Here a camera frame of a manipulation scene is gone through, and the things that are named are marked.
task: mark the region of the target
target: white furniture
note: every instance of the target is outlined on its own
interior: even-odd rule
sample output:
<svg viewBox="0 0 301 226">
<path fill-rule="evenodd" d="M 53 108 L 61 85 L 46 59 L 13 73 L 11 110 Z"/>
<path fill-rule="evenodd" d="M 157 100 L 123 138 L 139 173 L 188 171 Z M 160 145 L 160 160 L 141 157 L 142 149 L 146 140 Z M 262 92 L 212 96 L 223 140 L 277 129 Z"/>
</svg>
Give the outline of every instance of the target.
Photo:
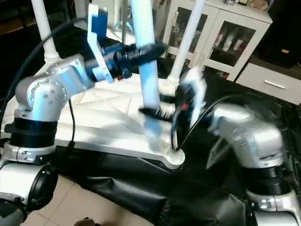
<svg viewBox="0 0 301 226">
<path fill-rule="evenodd" d="M 236 83 L 296 105 L 301 103 L 301 80 L 252 63 L 248 63 Z"/>
<path fill-rule="evenodd" d="M 169 43 L 168 52 L 176 55 L 182 41 L 181 37 L 195 1 L 172 0 L 164 32 L 163 42 Z M 176 29 L 173 29 L 174 17 L 178 12 Z M 189 67 L 211 67 L 228 74 L 227 79 L 233 81 L 257 44 L 272 23 L 266 12 L 242 5 L 230 6 L 222 0 L 207 0 L 203 9 L 198 29 L 187 54 Z M 229 49 L 225 50 L 227 38 Z M 240 45 L 234 50 L 240 39 Z"/>
</svg>

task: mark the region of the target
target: black cable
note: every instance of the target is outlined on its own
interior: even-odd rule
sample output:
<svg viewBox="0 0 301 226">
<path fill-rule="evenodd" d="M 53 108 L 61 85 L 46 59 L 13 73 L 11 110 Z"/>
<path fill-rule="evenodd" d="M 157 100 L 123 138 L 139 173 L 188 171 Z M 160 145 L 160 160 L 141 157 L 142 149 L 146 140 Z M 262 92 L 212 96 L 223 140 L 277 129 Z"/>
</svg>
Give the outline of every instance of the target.
<svg viewBox="0 0 301 226">
<path fill-rule="evenodd" d="M 75 136 L 75 118 L 74 118 L 74 112 L 73 112 L 73 107 L 72 107 L 72 102 L 71 99 L 69 99 L 69 108 L 70 108 L 70 113 L 72 117 L 72 138 L 70 142 L 74 142 L 74 136 Z"/>
<path fill-rule="evenodd" d="M 188 134 L 186 135 L 185 139 L 183 140 L 183 142 L 175 149 L 176 151 L 180 150 L 183 145 L 186 143 L 186 141 L 188 140 L 190 134 L 193 132 L 194 128 L 196 128 L 196 126 L 199 124 L 200 121 L 203 120 L 203 118 L 207 115 L 207 113 L 209 111 L 212 110 L 212 108 L 217 105 L 218 103 L 220 103 L 221 101 L 223 100 L 226 100 L 226 99 L 230 99 L 230 98 L 235 98 L 235 97 L 239 97 L 241 95 L 238 95 L 238 94 L 233 94 L 233 95 L 228 95 L 228 96 L 224 96 L 220 99 L 218 99 L 217 101 L 215 101 L 213 104 L 211 104 L 201 115 L 200 117 L 198 118 L 198 120 L 193 124 L 193 126 L 191 127 L 191 129 L 189 130 Z"/>
<path fill-rule="evenodd" d="M 7 103 L 9 101 L 9 98 L 13 92 L 13 90 L 15 90 L 18 82 L 20 81 L 22 74 L 24 72 L 24 70 L 26 69 L 26 67 L 28 66 L 28 64 L 33 60 L 33 58 L 37 55 L 37 53 L 43 48 L 43 45 L 51 38 L 54 37 L 57 33 L 59 33 L 61 30 L 66 29 L 67 27 L 73 25 L 76 22 L 79 21 L 83 21 L 86 20 L 86 18 L 75 18 L 69 22 L 66 22 L 64 24 L 61 24 L 59 26 L 57 26 L 52 32 L 51 34 L 49 34 L 44 40 L 42 40 L 34 49 L 33 51 L 28 55 L 28 57 L 24 60 L 23 64 L 21 65 L 21 67 L 19 68 L 19 70 L 17 71 L 17 73 L 15 74 L 15 77 L 12 81 L 12 83 L 10 84 L 9 88 L 8 88 L 8 93 L 6 94 L 6 96 L 4 97 L 2 106 L 0 108 L 0 125 L 2 125 L 2 121 L 3 121 L 3 117 L 4 117 L 4 112 L 5 112 L 5 108 L 7 106 Z"/>
</svg>

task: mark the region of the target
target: floor tile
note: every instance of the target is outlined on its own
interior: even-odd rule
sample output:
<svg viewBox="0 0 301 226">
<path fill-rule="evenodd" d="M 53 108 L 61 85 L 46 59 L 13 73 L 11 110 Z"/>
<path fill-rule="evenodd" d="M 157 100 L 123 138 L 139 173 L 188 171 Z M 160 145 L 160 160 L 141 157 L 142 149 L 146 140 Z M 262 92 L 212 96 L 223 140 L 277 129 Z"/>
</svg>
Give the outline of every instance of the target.
<svg viewBox="0 0 301 226">
<path fill-rule="evenodd" d="M 51 222 L 50 220 L 45 224 L 45 226 L 59 226 L 53 222 Z"/>
<path fill-rule="evenodd" d="M 44 226 L 48 220 L 37 214 L 36 212 L 32 212 L 21 226 Z"/>
<path fill-rule="evenodd" d="M 85 217 L 96 223 L 114 224 L 123 209 L 113 202 L 74 185 L 51 217 L 60 226 L 72 226 Z"/>
<path fill-rule="evenodd" d="M 49 219 L 63 198 L 67 195 L 73 184 L 74 183 L 67 178 L 59 176 L 51 202 L 44 208 L 40 209 L 38 213 Z"/>
</svg>

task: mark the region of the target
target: robotic arm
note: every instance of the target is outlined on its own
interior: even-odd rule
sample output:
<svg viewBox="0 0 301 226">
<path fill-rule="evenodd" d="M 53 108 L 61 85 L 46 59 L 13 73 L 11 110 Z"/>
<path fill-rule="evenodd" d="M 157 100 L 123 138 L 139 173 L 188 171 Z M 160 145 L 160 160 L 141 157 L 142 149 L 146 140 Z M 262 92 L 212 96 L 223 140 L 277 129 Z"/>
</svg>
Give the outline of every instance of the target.
<svg viewBox="0 0 301 226">
<path fill-rule="evenodd" d="M 296 192 L 284 180 L 280 131 L 236 105 L 216 105 L 209 118 L 209 131 L 233 146 L 258 226 L 300 226 Z"/>
<path fill-rule="evenodd" d="M 58 174 L 49 165 L 55 151 L 55 133 L 61 110 L 75 94 L 96 82 L 131 77 L 131 69 L 162 55 L 165 47 L 150 44 L 116 44 L 100 48 L 97 35 L 88 34 L 95 59 L 74 55 L 50 67 L 44 74 L 23 79 L 16 88 L 19 107 L 13 124 L 5 127 L 11 138 L 0 159 L 0 226 L 17 226 L 27 213 L 52 199 Z"/>
</svg>

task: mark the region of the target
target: white tube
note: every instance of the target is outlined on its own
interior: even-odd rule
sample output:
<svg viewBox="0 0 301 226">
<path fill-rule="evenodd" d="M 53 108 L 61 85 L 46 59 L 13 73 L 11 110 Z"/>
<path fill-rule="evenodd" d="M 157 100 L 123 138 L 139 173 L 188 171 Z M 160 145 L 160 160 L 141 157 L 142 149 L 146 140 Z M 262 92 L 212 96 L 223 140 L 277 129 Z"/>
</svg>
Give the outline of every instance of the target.
<svg viewBox="0 0 301 226">
<path fill-rule="evenodd" d="M 197 0 L 194 5 L 194 8 L 192 10 L 192 13 L 190 15 L 187 27 L 185 29 L 184 36 L 182 38 L 180 49 L 175 58 L 174 65 L 171 70 L 170 76 L 168 77 L 173 82 L 176 82 L 176 83 L 179 82 L 180 73 L 184 66 L 185 59 L 186 59 L 187 53 L 189 51 L 191 42 L 192 42 L 195 32 L 197 30 L 198 22 L 202 16 L 204 4 L 205 4 L 205 0 Z"/>
<path fill-rule="evenodd" d="M 43 40 L 51 33 L 43 0 L 32 0 L 32 7 L 38 24 L 39 33 Z M 44 44 L 44 51 L 46 63 L 55 63 L 60 59 L 52 38 Z"/>
<path fill-rule="evenodd" d="M 151 0 L 131 0 L 137 48 L 155 43 Z M 139 67 L 143 104 L 145 107 L 160 107 L 157 62 Z M 147 118 L 144 124 L 146 135 L 159 137 L 161 127 L 158 120 Z"/>
</svg>

